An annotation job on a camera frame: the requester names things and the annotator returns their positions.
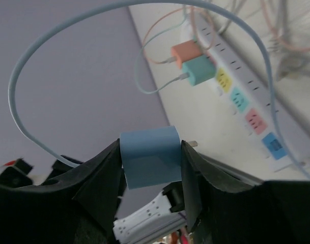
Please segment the white multicolour power strip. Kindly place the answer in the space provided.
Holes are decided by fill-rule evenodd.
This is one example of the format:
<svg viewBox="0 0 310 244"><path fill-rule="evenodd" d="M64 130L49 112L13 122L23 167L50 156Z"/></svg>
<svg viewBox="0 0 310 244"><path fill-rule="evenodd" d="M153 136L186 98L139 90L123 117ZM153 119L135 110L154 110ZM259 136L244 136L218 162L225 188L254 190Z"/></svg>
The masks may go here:
<svg viewBox="0 0 310 244"><path fill-rule="evenodd" d="M292 161L280 142L271 116L268 88L235 49L220 35L213 33L203 16L195 13L193 17L193 20L186 17L182 37L192 37L197 33L201 44L210 47L208 54L216 65L213 89L232 107L250 140L263 152L273 171L290 166ZM302 167L310 167L310 136L278 100L274 101L274 107L289 151Z"/></svg>

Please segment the pink charger plug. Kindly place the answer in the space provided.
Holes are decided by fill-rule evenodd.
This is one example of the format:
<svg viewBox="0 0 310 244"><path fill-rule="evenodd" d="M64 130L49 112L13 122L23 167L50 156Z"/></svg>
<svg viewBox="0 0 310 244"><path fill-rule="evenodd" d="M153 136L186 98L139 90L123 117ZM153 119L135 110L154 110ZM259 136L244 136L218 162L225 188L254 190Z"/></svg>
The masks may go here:
<svg viewBox="0 0 310 244"><path fill-rule="evenodd" d="M179 69L182 69L183 63L203 55L198 43L194 40L189 40L171 47L171 55L176 59L176 64Z"/></svg>

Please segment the teal charger plug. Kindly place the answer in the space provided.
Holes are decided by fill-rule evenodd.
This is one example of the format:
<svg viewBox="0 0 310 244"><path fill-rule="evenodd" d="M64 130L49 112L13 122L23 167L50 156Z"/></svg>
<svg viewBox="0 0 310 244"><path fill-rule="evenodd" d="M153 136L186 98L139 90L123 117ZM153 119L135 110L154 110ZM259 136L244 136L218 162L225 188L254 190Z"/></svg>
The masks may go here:
<svg viewBox="0 0 310 244"><path fill-rule="evenodd" d="M183 73L188 74L191 86L196 86L215 77L216 67L211 60L205 56L199 56L182 64Z"/></svg>

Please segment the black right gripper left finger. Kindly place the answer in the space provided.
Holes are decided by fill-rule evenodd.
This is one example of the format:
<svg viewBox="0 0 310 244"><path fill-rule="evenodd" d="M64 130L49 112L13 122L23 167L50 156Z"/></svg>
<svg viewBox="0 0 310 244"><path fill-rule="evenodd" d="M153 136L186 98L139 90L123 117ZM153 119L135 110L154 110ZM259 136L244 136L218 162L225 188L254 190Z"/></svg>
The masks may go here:
<svg viewBox="0 0 310 244"><path fill-rule="evenodd" d="M79 186L0 185L0 243L108 243L98 223L73 199L108 156L121 157L118 141L68 172Z"/></svg>

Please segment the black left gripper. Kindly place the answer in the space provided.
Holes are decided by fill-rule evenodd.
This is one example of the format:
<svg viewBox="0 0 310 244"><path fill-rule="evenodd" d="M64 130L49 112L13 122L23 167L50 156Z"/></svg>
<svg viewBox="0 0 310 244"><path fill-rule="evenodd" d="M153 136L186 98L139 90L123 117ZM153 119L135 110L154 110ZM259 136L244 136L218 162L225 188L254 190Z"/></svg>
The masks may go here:
<svg viewBox="0 0 310 244"><path fill-rule="evenodd" d="M42 186L79 186L79 182L76 175L68 173L74 168L66 165L65 163L56 160L52 167L51 172L47 176L46 180L41 183Z"/></svg>

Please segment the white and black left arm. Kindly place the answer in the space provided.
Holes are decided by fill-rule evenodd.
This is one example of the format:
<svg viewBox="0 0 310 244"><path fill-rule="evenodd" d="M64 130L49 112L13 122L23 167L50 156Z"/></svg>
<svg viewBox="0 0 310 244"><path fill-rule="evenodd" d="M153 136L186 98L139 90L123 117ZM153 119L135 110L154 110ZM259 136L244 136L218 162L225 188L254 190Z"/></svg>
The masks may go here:
<svg viewBox="0 0 310 244"><path fill-rule="evenodd" d="M97 175L90 177L73 199L101 227L108 243L148 243L185 222L182 183L173 182L148 204L117 219L126 190L120 156L108 156Z"/></svg>

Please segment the blue charger plug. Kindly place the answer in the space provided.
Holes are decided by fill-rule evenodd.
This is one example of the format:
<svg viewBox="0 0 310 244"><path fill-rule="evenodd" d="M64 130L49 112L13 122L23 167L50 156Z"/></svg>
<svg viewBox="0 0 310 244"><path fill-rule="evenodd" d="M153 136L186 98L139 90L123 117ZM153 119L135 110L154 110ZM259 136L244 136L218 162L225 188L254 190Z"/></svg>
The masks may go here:
<svg viewBox="0 0 310 244"><path fill-rule="evenodd" d="M120 153L130 190L181 180L182 146L174 126L121 133Z"/></svg>

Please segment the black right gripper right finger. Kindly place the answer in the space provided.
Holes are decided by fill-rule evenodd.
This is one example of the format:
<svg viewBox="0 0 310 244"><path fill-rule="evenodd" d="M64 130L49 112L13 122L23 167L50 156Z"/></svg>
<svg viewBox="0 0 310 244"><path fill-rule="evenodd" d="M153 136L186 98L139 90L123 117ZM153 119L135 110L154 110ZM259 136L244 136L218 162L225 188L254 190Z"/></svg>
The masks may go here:
<svg viewBox="0 0 310 244"><path fill-rule="evenodd" d="M310 243L310 181L246 184L181 143L187 226L195 243Z"/></svg>

